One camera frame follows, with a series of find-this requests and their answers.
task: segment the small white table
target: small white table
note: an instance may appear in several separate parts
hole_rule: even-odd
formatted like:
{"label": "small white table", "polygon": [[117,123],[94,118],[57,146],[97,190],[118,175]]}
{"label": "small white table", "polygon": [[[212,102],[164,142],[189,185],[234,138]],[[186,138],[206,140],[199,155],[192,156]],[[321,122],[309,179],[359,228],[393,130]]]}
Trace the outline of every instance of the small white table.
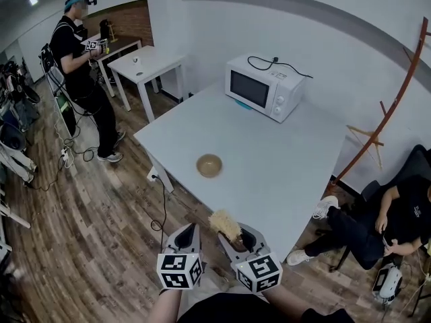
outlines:
{"label": "small white table", "polygon": [[108,78],[108,75],[106,74],[106,69],[103,65],[103,61],[106,59],[109,59],[111,56],[115,54],[118,54],[119,52],[122,52],[128,48],[131,48],[132,46],[137,46],[138,48],[141,48],[142,47],[141,39],[139,37],[133,37],[133,36],[117,36],[117,41],[110,42],[108,44],[109,51],[110,51],[109,54],[100,55],[96,59],[111,97],[115,97],[115,93],[109,82],[109,78]]}
{"label": "small white table", "polygon": [[[166,189],[165,169],[212,211],[259,230],[283,260],[304,231],[333,172],[345,126],[302,101],[278,123],[247,110],[217,83],[179,104],[135,134]],[[206,153],[223,161],[204,178],[196,161]]]}
{"label": "small white table", "polygon": [[[141,64],[136,65],[133,63],[133,57],[139,57],[141,59]],[[156,49],[153,46],[144,46],[143,48],[130,52],[129,54],[109,63],[108,66],[112,69],[112,74],[114,75],[115,82],[117,83],[117,87],[120,91],[126,110],[130,111],[130,105],[127,101],[127,97],[124,93],[118,74],[123,75],[133,83],[137,84],[143,107],[145,108],[145,112],[147,113],[147,117],[150,122],[154,121],[154,114],[150,101],[148,100],[147,90],[145,89],[146,82],[151,80],[154,91],[158,93],[156,77],[170,71],[171,69],[175,69],[178,91],[183,93],[183,98],[186,100],[187,95],[183,88],[183,59],[184,56],[182,55]]]}

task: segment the wooden bowl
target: wooden bowl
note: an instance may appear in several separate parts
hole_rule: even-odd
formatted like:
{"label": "wooden bowl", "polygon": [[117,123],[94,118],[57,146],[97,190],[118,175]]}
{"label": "wooden bowl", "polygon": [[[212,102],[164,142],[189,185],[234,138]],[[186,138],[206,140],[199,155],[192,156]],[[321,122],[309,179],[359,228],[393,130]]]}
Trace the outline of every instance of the wooden bowl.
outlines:
{"label": "wooden bowl", "polygon": [[213,178],[222,171],[222,160],[214,154],[204,154],[197,160],[196,168],[203,177]]}

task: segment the brick wall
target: brick wall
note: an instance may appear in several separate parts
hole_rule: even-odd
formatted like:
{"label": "brick wall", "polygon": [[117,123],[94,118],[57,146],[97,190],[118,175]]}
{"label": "brick wall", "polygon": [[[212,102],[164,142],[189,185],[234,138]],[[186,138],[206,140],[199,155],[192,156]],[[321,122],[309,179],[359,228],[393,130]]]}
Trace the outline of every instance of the brick wall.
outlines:
{"label": "brick wall", "polygon": [[99,23],[103,19],[113,24],[116,35],[140,37],[143,46],[154,45],[147,0],[125,3],[90,15],[84,20],[89,37],[100,32]]}

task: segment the microwave window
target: microwave window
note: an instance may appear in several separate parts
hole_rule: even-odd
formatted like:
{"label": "microwave window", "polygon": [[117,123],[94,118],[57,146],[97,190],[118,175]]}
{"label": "microwave window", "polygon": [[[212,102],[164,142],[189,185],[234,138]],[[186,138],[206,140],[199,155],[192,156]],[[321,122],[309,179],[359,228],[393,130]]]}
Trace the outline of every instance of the microwave window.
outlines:
{"label": "microwave window", "polygon": [[231,71],[230,91],[264,108],[267,103],[269,86],[246,75]]}

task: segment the microwave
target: microwave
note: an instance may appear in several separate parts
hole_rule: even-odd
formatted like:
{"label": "microwave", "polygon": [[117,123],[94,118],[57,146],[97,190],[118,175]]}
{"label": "microwave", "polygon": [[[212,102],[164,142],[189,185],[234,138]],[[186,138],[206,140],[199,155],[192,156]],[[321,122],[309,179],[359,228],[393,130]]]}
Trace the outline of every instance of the microwave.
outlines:
{"label": "microwave", "polygon": [[293,69],[256,59],[261,55],[247,54],[229,61],[226,65],[225,93],[262,114],[283,122],[295,109],[305,91],[306,78]]}

